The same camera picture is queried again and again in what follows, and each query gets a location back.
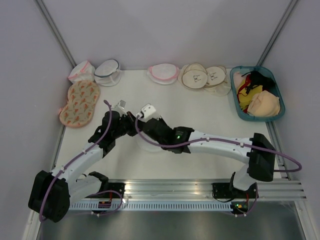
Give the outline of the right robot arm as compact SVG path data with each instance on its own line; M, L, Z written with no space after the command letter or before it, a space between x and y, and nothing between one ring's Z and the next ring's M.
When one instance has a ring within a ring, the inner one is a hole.
M212 154L243 163L243 167L232 174L228 185L229 194L235 198L241 197L258 181L274 179L275 148L261 133L250 138L219 137L190 127L170 128L161 118L147 122L137 119L135 128L143 140L165 151Z

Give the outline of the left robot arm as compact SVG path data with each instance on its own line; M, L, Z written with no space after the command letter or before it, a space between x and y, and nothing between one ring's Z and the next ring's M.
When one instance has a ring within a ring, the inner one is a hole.
M102 124L89 138L84 149L66 165L50 172L40 171L34 179L28 207L41 219L59 222L71 205L91 196L110 197L116 192L109 187L107 176L93 171L80 178L92 165L102 160L116 145L116 139L135 136L136 118L131 112L120 114L112 110L105 113Z

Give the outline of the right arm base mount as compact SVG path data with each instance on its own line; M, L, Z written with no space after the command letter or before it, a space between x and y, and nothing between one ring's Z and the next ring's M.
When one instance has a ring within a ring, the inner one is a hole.
M248 190L240 190L233 186L233 181L235 178L235 172L231 175L229 182L216 182L212 183L212 197L222 203L228 203L236 199L251 199L256 197L257 193L257 183L250 185Z

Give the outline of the black bra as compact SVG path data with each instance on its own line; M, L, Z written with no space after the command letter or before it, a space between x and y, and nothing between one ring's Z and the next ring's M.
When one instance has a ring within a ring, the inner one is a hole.
M259 85L262 85L263 89L269 89L269 88L273 88L276 83L273 81L272 78L270 77L266 77L264 75L262 75L260 72L258 71L250 71L250 72L247 72L244 75L248 75L248 77L250 78L251 80L251 83L250 83L250 88L253 89L254 86L259 86Z

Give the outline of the blue-trimmed white mesh laundry bag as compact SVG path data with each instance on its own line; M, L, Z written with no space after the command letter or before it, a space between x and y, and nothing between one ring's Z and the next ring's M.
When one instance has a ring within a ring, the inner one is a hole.
M158 153L162 150L161 147L150 144L149 142L143 140L142 138L138 138L136 140L136 142L142 150L150 152L150 153Z

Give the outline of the beige peach bra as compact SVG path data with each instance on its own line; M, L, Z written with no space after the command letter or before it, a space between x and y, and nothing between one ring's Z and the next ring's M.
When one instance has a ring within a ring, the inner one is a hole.
M280 109L279 97L264 90L252 97L247 112L255 117L274 117Z

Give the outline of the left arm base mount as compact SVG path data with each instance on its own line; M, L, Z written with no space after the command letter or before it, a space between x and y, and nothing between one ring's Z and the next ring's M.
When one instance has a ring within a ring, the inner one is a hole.
M97 192L86 196L86 198L101 198L101 199L120 199L124 197L125 183L123 182L109 182L109 178L97 171L90 172L86 177L95 177L100 181L100 187Z

